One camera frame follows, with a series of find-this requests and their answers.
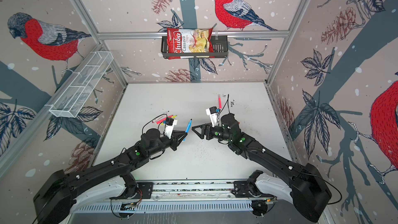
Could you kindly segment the pink-red highlighter pen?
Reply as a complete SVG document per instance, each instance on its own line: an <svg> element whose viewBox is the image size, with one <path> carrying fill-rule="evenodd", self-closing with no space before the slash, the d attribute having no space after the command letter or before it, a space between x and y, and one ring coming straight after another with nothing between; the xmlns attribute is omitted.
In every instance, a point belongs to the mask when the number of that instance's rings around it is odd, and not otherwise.
<svg viewBox="0 0 398 224"><path fill-rule="evenodd" d="M221 110L222 109L222 102L221 102L221 95L218 94L218 109Z"/></svg>

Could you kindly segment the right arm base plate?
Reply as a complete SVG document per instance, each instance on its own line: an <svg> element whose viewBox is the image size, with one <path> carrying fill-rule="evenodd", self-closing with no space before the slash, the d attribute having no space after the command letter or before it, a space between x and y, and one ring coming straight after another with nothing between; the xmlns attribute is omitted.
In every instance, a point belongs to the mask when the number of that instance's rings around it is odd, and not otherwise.
<svg viewBox="0 0 398 224"><path fill-rule="evenodd" d="M236 198L275 198L273 195L261 193L253 183L247 181L234 181L231 193Z"/></svg>

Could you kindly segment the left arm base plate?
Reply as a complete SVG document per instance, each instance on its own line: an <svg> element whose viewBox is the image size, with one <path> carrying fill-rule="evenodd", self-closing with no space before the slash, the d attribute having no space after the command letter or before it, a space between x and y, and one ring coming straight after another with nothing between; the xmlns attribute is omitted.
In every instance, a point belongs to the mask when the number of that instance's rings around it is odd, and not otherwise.
<svg viewBox="0 0 398 224"><path fill-rule="evenodd" d="M153 191L153 182L139 181L125 184L125 190L116 199L150 199Z"/></svg>

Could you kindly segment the blue highlighter pen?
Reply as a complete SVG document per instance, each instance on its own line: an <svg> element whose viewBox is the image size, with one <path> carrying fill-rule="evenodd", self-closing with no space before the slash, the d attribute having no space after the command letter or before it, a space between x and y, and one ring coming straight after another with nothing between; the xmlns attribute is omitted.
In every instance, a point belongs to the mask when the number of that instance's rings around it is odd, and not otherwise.
<svg viewBox="0 0 398 224"><path fill-rule="evenodd" d="M188 136L188 133L189 133L189 130L190 130L190 128L191 128L191 125L192 125L192 119L190 119L190 121L189 121L189 123L188 123L188 125L187 125L187 128L186 128L186 136L185 136L185 138L183 139L183 142L186 140L186 137Z"/></svg>

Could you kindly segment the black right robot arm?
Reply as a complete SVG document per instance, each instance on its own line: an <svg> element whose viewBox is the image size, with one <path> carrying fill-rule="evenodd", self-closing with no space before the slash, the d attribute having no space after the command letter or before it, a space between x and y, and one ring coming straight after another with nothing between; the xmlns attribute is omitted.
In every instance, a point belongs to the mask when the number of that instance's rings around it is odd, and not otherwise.
<svg viewBox="0 0 398 224"><path fill-rule="evenodd" d="M202 140L226 141L237 155L263 166L275 175L271 178L255 171L248 180L254 195L274 195L294 205L307 220L316 223L332 198L332 193L318 169L308 163L303 166L285 159L264 147L255 138L242 132L234 114L222 116L221 125L212 123L193 126Z"/></svg>

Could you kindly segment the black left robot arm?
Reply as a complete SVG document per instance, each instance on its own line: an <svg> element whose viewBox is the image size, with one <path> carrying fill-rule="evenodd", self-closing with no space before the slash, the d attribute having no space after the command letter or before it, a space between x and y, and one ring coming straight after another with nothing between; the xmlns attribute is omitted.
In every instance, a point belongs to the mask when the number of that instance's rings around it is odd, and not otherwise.
<svg viewBox="0 0 398 224"><path fill-rule="evenodd" d="M52 173L33 198L35 222L60 223L77 206L81 194L117 176L124 180L121 195L134 196L136 181L132 171L147 164L156 153L164 153L167 148L175 151L187 135L185 131L172 131L169 136L161 136L159 130L149 129L134 146L108 161L82 171Z"/></svg>

